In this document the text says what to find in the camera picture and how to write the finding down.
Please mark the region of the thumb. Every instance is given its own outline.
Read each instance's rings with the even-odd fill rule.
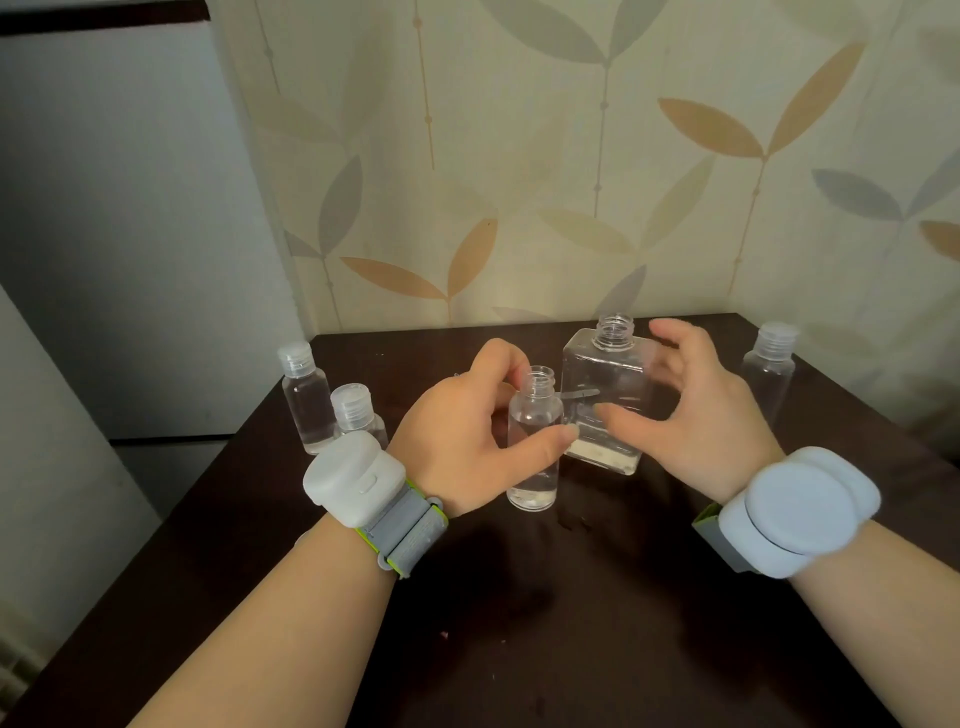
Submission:
[[[579,434],[580,430],[576,425],[553,425],[501,450],[498,453],[497,468],[505,481],[503,487],[511,488],[521,480],[549,468],[560,459]]]
[[[603,420],[607,431],[617,440],[647,452],[656,458],[665,423],[651,420],[618,404],[596,404],[593,411]]]

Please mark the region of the plastic bottle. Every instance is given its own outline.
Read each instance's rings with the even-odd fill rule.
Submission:
[[[800,330],[778,321],[760,327],[752,351],[743,357],[740,375],[750,385],[754,399],[767,424],[772,426],[780,412],[790,377],[797,368],[792,358]]]
[[[313,352],[305,341],[280,347],[276,355],[283,365],[283,395],[303,449],[316,455],[333,438],[336,426],[326,375],[317,369]]]
[[[342,384],[330,395],[333,414],[337,418],[337,437],[354,429],[369,432],[380,447],[387,449],[387,427],[383,418],[373,412],[370,390],[364,384]]]
[[[646,370],[659,346],[634,336],[634,320],[622,313],[602,317],[596,329],[581,328],[567,342],[561,377],[564,421],[580,427],[567,455],[625,475],[636,472],[640,451],[610,435],[593,405],[613,402],[639,412],[651,386]]]
[[[553,385],[553,370],[549,367],[530,367],[524,375],[522,386],[510,400],[508,446],[561,421],[564,403],[554,393]],[[507,491],[507,499],[524,511],[545,510],[557,499],[559,479],[560,463],[554,463]]]

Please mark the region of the small round bottle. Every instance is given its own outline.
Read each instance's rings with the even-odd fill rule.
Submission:
[[[740,375],[750,386],[767,424],[772,426],[797,368],[792,358],[800,330],[770,321],[760,327],[754,348],[743,357]]]
[[[507,445],[526,440],[545,427],[558,425],[564,416],[564,403],[553,389],[553,370],[549,367],[530,367],[523,376],[519,391],[510,400],[510,419],[507,423]],[[531,475],[507,491],[507,499],[520,510],[542,511],[557,499],[560,463]]]
[[[283,365],[283,395],[290,406],[303,449],[316,455],[334,435],[336,420],[330,405],[330,385],[313,361],[305,341],[280,347],[276,355]]]
[[[337,437],[354,429],[369,432],[380,447],[387,449],[387,427],[383,418],[373,412],[370,390],[364,384],[342,384],[330,395],[333,414],[337,418]]]

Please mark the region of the hand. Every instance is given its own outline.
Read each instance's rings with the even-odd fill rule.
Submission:
[[[489,503],[555,463],[577,439],[575,426],[554,425],[509,448],[497,446],[491,415],[510,403],[529,368],[520,349],[491,339],[469,372],[424,392],[396,430],[387,451],[419,488],[444,502],[448,516]]]
[[[650,330],[679,349],[661,348],[654,377],[680,391],[666,422],[615,404],[597,404],[610,434],[650,454],[675,477],[718,503],[783,459],[747,383],[717,359],[706,331],[677,319],[655,319]]]

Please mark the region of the right hand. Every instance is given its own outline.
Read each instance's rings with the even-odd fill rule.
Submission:
[[[597,415],[611,435],[726,503],[762,468],[781,461],[783,450],[747,383],[723,368],[706,331],[678,319],[654,319],[650,330],[679,347],[661,347],[653,372],[680,391],[677,409],[665,422],[609,403],[597,404]]]

